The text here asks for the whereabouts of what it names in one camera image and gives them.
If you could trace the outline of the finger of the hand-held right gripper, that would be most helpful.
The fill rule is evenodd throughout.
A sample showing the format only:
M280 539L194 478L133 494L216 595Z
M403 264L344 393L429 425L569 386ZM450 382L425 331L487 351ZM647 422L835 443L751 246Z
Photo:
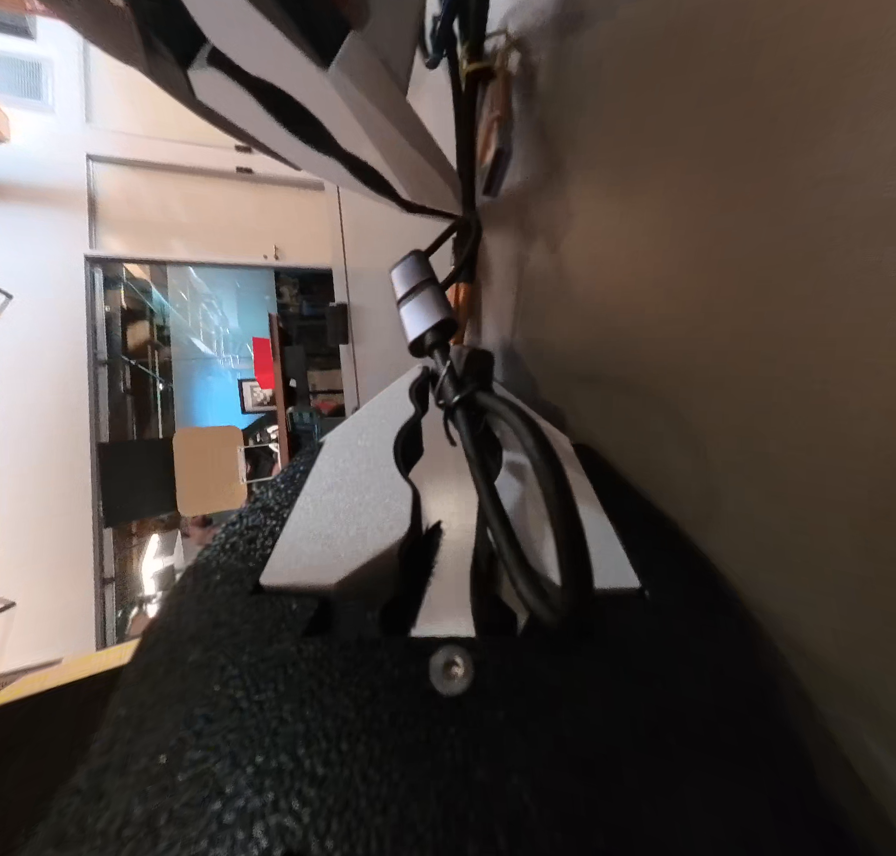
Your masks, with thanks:
M205 107L285 165L412 215L459 216L462 212L454 196L414 200L401 194L371 163L343 147L293 96L243 70L211 44L196 55L187 76Z
M427 0L181 0L243 70L293 96L409 199L454 196L450 160L408 100Z

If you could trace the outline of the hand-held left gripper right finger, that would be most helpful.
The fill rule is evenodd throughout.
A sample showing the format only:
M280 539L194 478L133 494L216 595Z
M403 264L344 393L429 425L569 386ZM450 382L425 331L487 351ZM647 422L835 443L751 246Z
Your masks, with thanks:
M453 348L448 426L476 492L469 601L476 634L568 628L597 594L641 588L572 442Z

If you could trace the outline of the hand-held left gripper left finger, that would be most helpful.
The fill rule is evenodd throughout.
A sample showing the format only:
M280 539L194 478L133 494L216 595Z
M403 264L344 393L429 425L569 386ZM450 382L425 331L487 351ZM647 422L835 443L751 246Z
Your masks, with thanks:
M410 634L442 544L410 475L424 453L430 372L416 365L321 441L260 576L314 597L325 634Z

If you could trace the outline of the black usb-c cable silver plug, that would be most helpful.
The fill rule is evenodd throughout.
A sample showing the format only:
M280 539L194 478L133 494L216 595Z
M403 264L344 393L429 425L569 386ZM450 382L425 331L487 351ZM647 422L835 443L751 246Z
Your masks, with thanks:
M477 497L476 523L485 530L486 555L498 563L521 606L538 626L559 634L582 626L594 590L594 573L573 486L562 459L540 423L520 405L494 390L494 358L471 349L452 352L459 323L447 290L458 269L438 278L431 257L452 235L470 230L468 246L480 232L470 218L456 218L426 249L413 250L390 270L390 280L409 352L433 363L430 387L442 414L447 441L461 448ZM496 428L504 428L521 448L544 503L554 543L558 581L533 561L513 525L497 487L504 459Z

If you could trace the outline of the usb plug with orange tab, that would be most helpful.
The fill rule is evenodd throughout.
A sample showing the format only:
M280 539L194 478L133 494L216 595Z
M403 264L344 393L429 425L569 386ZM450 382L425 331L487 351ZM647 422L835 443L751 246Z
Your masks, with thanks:
M513 152L515 79L521 68L519 40L508 28L487 35L487 53L476 127L476 184L479 195L496 199Z

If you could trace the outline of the cardboard piece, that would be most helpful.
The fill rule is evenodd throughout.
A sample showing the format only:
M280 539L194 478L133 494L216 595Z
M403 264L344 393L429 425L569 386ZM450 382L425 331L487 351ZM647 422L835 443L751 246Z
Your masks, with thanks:
M172 438L176 508L181 515L238 510L247 496L244 437L233 425L179 428Z

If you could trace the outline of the glass door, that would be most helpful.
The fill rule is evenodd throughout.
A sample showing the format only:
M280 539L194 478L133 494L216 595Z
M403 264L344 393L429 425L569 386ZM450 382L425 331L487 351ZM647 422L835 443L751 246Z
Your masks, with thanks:
M140 634L236 512L178 512L175 432L242 430L244 505L357 407L357 375L330 268L93 257L86 278L96 626L110 646ZM272 341L275 412L240 409L253 336Z

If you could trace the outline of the wall vent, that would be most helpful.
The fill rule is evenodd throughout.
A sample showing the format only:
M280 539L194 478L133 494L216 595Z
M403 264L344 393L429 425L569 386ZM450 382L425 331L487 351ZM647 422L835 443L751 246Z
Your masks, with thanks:
M17 107L52 111L55 101L51 58L2 51L1 99Z

